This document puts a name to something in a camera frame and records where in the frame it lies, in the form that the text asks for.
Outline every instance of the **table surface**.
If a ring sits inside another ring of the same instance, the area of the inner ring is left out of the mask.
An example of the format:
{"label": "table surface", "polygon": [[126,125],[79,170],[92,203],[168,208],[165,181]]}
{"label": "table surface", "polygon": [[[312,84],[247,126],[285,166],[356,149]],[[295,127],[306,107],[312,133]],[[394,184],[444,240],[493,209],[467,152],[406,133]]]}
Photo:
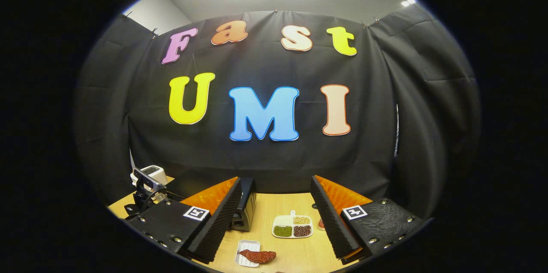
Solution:
{"label": "table surface", "polygon": [[[133,203],[132,195],[116,201],[108,208],[119,218],[127,217],[124,205]],[[262,194],[257,193],[255,215],[250,232],[228,230],[215,254],[215,261],[205,265],[227,273],[327,273],[347,267],[335,257],[331,243],[324,231],[319,230],[319,212],[312,208],[314,199],[310,193]],[[307,238],[276,238],[272,235],[272,222],[278,215],[309,216],[314,225],[313,234]],[[261,251],[276,252],[276,258],[258,267],[243,267],[234,262],[239,240],[256,240]]]}

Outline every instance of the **blue letter m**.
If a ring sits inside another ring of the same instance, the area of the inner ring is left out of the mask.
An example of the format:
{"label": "blue letter m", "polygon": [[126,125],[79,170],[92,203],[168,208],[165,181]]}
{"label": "blue letter m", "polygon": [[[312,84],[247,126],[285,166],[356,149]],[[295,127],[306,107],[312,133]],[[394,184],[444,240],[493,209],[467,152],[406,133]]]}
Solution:
{"label": "blue letter m", "polygon": [[257,138],[263,139],[270,123],[274,121],[274,130],[270,139],[290,141],[299,138],[295,131],[294,107],[299,90],[290,86],[281,86],[274,90],[266,107],[262,107],[259,98],[249,87],[233,88],[229,96],[234,100],[234,131],[230,139],[246,142],[251,139],[247,131],[247,121]]}

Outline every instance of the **white plate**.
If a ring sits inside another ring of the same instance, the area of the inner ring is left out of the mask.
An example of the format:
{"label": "white plate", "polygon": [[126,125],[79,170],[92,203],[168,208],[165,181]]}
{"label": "white plate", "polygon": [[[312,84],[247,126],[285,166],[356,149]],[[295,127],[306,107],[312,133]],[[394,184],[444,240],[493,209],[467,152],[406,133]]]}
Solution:
{"label": "white plate", "polygon": [[245,249],[251,250],[252,252],[260,252],[261,244],[256,240],[240,240],[238,243],[238,249],[236,250],[236,258],[234,259],[234,262],[239,265],[243,265],[244,267],[258,267],[258,263],[251,262],[243,255],[240,255],[239,252]]}
{"label": "white plate", "polygon": [[[310,220],[310,223],[309,224],[293,224],[293,219],[296,218],[296,217],[308,218]],[[291,227],[291,236],[289,236],[289,237],[276,236],[274,234],[274,228],[276,228],[276,226],[280,226],[280,227],[288,227],[289,226],[289,227]],[[303,237],[294,236],[293,232],[294,232],[295,226],[310,226],[310,234],[308,236],[303,236]],[[308,238],[313,233],[314,233],[314,227],[313,227],[313,224],[312,224],[312,219],[309,216],[306,216],[306,215],[296,215],[295,210],[291,210],[290,215],[278,215],[278,216],[276,216],[276,218],[274,218],[274,222],[272,223],[272,235],[275,236],[276,238],[284,238],[284,239],[287,239],[287,238],[297,238],[297,239]]]}

